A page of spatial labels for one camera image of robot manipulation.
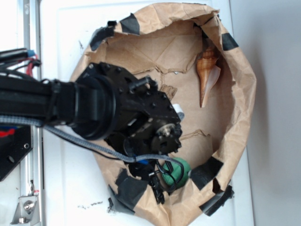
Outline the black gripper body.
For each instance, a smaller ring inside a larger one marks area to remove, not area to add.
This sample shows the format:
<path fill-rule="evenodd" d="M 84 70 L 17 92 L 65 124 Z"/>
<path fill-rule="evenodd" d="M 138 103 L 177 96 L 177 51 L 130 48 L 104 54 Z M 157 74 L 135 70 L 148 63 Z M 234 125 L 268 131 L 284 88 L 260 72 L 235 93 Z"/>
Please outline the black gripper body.
<path fill-rule="evenodd" d="M 138 79 L 125 68 L 92 63 L 76 83 L 93 90 L 86 111 L 95 119 L 75 127 L 84 139 L 103 139 L 129 157 L 165 155 L 182 146 L 180 117 L 151 77 Z"/>

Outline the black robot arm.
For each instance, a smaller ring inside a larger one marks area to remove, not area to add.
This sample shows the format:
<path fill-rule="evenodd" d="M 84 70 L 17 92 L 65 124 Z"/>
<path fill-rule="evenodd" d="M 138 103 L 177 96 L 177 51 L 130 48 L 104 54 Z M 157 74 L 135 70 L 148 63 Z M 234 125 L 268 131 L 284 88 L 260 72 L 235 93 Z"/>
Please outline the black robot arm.
<path fill-rule="evenodd" d="M 104 140 L 128 157 L 166 155 L 181 147 L 180 117 L 151 77 L 91 63 L 74 82 L 37 81 L 11 69 L 23 61 L 40 65 L 25 48 L 0 54 L 0 113 L 67 125 L 86 140 Z"/>

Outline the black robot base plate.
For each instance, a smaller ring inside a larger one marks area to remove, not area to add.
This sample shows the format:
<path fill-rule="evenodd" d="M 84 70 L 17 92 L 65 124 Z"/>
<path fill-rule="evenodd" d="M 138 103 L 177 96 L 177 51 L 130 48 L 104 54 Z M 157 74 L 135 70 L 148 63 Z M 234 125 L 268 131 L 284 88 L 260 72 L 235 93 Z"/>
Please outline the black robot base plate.
<path fill-rule="evenodd" d="M 1 126 L 0 128 L 0 180 L 1 182 L 16 168 L 32 150 L 32 128 L 30 126 Z"/>

